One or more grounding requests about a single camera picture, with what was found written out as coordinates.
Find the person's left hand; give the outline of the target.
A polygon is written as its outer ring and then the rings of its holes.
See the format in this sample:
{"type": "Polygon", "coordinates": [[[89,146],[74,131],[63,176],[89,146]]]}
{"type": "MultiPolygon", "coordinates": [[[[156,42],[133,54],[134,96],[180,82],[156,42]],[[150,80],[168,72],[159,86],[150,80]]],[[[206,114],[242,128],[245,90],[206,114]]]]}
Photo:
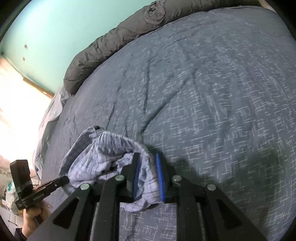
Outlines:
{"type": "Polygon", "coordinates": [[[41,216],[42,220],[45,221],[50,215],[50,209],[52,206],[46,201],[41,201],[34,207],[25,209],[23,211],[23,226],[22,234],[28,238],[38,227],[39,223],[36,220],[37,216],[41,216]]]}

